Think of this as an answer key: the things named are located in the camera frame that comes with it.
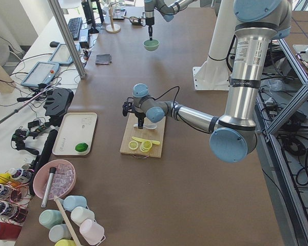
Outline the green pastel cup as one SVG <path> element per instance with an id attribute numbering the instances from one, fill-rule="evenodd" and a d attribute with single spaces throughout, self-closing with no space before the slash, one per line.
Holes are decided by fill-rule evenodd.
<path id="1" fill-rule="evenodd" d="M 61 224 L 63 217 L 59 210 L 44 210 L 39 216 L 39 223 L 47 229 Z"/>

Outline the mint green bowl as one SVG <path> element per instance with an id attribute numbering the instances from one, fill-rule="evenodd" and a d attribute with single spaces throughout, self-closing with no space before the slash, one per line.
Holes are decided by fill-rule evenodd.
<path id="1" fill-rule="evenodd" d="M 143 46 L 147 51 L 155 51 L 158 49 L 160 42 L 156 39 L 148 39 L 143 42 Z"/>

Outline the teach pendant tablet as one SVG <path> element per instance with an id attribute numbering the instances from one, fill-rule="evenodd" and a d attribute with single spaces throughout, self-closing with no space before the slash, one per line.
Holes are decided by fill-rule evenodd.
<path id="1" fill-rule="evenodd" d="M 70 55 L 66 44 L 59 44 L 51 57 L 49 62 L 58 63 L 60 66 L 69 66 L 73 63 L 73 59 Z"/>
<path id="2" fill-rule="evenodd" d="M 38 88 L 39 84 L 50 84 L 60 68 L 59 63 L 37 62 L 21 82 L 24 87 Z"/>

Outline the lemon slice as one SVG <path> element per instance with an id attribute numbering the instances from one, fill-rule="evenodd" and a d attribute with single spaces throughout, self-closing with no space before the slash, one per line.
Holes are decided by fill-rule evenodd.
<path id="1" fill-rule="evenodd" d="M 135 140 L 132 140 L 128 143 L 128 147 L 131 149 L 131 150 L 136 150 L 138 147 L 139 147 L 139 143 Z"/>
<path id="2" fill-rule="evenodd" d="M 150 140 L 145 140 L 140 145 L 140 150 L 143 153 L 147 153 L 152 148 L 152 142 Z"/>

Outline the green lime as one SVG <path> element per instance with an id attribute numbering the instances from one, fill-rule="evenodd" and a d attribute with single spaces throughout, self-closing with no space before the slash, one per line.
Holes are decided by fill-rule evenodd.
<path id="1" fill-rule="evenodd" d="M 78 153 L 83 153 L 83 152 L 86 152 L 88 150 L 88 147 L 89 145 L 85 142 L 81 142 L 81 143 L 78 143 L 76 146 L 75 146 L 75 150 L 78 152 Z"/>

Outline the white pastel cup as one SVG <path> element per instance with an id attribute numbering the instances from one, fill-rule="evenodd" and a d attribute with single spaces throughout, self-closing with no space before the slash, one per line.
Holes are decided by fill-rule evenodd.
<path id="1" fill-rule="evenodd" d="M 87 219 L 94 221 L 95 214 L 87 208 L 76 207 L 72 210 L 70 218 L 77 226 L 80 226 Z"/>

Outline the yellow plastic knife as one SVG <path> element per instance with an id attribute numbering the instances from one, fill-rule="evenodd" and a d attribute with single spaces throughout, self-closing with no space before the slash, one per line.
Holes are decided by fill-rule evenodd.
<path id="1" fill-rule="evenodd" d="M 160 144 L 161 144 L 161 142 L 160 142 L 160 141 L 157 141 L 157 140 L 144 139 L 144 138 L 139 138 L 139 137 L 135 137 L 135 136 L 132 136 L 131 138 L 132 138 L 133 140 L 139 141 L 139 142 L 149 141 L 149 142 L 151 142 L 151 143 L 154 144 L 154 145 L 160 145 Z"/>

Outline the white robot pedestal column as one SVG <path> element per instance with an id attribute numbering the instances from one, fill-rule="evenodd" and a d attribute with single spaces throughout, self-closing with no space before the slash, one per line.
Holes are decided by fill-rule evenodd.
<path id="1" fill-rule="evenodd" d="M 193 67 L 196 90 L 228 90 L 229 69 L 226 58 L 233 44 L 236 17 L 234 1 L 222 0 L 210 43 L 207 60 L 200 67 Z"/>

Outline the metal muddler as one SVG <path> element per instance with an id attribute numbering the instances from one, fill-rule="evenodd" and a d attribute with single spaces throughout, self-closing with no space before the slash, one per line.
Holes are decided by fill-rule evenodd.
<path id="1" fill-rule="evenodd" d="M 49 176 L 48 176 L 48 180 L 47 180 L 47 185 L 46 185 L 46 189 L 42 198 L 42 202 L 41 202 L 41 208 L 45 208 L 47 206 L 47 202 L 50 196 L 50 191 L 51 191 L 51 187 L 52 187 L 52 183 L 53 183 L 53 179 L 54 179 L 54 175 L 56 173 L 56 167 L 51 167 L 49 170 Z"/>

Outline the dark grey folded cloth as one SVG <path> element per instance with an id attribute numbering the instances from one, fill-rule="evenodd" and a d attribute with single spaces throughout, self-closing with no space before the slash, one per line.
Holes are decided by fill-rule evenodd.
<path id="1" fill-rule="evenodd" d="M 107 65 L 112 62 L 111 54 L 98 54 L 95 58 L 96 65 Z"/>

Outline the black keyboard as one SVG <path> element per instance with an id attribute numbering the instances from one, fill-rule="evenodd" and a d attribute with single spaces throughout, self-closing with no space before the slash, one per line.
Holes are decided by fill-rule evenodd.
<path id="1" fill-rule="evenodd" d="M 68 21 L 67 26 L 73 40 L 78 40 L 80 36 L 80 29 L 82 26 L 82 18 L 81 17 L 71 18 Z"/>

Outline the yellow lemon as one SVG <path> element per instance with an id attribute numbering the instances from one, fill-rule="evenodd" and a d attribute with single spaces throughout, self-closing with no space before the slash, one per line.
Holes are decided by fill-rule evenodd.
<path id="1" fill-rule="evenodd" d="M 11 175 L 9 173 L 0 174 L 0 184 L 6 185 L 10 181 L 11 181 Z"/>

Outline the metal ice scoop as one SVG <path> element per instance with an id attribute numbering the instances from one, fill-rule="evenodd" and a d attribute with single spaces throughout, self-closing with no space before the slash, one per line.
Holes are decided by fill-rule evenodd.
<path id="1" fill-rule="evenodd" d="M 136 26 L 145 26 L 144 22 L 142 21 L 141 18 L 135 17 L 135 16 L 122 16 L 123 19 L 127 19 L 130 21 L 130 23 L 132 25 L 136 25 Z"/>

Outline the wooden cutting board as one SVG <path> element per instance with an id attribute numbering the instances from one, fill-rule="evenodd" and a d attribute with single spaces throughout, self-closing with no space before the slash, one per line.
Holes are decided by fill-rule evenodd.
<path id="1" fill-rule="evenodd" d="M 125 132 L 124 132 L 123 140 L 122 140 L 121 147 L 120 147 L 120 153 L 160 158 L 162 154 L 162 147 L 163 147 L 165 121 L 166 121 L 166 117 L 164 117 L 161 121 L 156 123 L 157 127 L 154 130 L 149 130 L 145 128 L 145 126 L 152 124 L 152 122 L 148 118 L 145 118 L 143 129 L 138 129 L 137 127 L 133 126 L 134 124 L 138 122 L 137 117 L 134 114 L 128 114 L 128 121 L 125 127 Z M 147 153 L 143 153 L 140 150 L 141 143 L 139 142 L 139 147 L 136 150 L 131 150 L 128 145 L 129 145 L 129 142 L 132 141 L 133 136 L 138 137 L 138 138 L 143 138 L 143 139 L 156 140 L 156 141 L 159 141 L 160 144 L 153 145 L 152 148 Z"/>

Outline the pink pastel cup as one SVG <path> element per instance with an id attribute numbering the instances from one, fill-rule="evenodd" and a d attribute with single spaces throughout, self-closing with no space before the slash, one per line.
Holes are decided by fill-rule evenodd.
<path id="1" fill-rule="evenodd" d="M 79 231 L 90 245 L 97 245 L 106 239 L 104 227 L 91 219 L 83 221 Z"/>

